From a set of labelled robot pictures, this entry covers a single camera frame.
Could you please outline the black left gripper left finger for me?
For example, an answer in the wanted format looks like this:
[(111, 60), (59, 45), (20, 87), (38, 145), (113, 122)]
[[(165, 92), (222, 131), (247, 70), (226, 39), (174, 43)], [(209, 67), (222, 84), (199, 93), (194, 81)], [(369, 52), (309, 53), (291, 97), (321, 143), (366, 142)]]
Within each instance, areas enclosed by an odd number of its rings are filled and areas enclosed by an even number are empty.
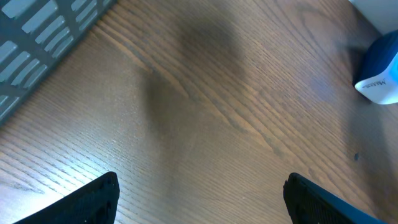
[(119, 195), (117, 174), (107, 172), (17, 224), (113, 224)]

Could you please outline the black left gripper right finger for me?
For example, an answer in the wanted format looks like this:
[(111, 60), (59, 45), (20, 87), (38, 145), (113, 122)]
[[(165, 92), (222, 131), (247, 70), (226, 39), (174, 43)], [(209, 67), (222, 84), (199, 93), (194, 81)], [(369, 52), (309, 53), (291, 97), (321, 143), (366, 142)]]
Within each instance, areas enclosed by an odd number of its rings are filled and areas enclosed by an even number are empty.
[(296, 172), (285, 181), (283, 197), (294, 224), (382, 223)]

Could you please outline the white barcode scanner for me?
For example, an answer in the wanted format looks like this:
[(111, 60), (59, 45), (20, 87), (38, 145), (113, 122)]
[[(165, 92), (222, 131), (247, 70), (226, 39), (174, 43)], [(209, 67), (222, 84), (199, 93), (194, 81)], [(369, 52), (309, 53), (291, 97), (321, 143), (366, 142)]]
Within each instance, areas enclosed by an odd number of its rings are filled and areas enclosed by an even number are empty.
[(379, 105), (397, 103), (397, 31), (372, 43), (364, 54), (354, 87)]

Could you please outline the grey plastic mesh basket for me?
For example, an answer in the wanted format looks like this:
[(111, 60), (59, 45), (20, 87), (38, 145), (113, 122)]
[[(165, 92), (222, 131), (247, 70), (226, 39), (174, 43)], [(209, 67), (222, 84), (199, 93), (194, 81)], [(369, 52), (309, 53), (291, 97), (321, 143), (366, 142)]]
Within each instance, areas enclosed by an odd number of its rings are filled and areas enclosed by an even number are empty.
[(116, 0), (1, 0), (1, 122)]

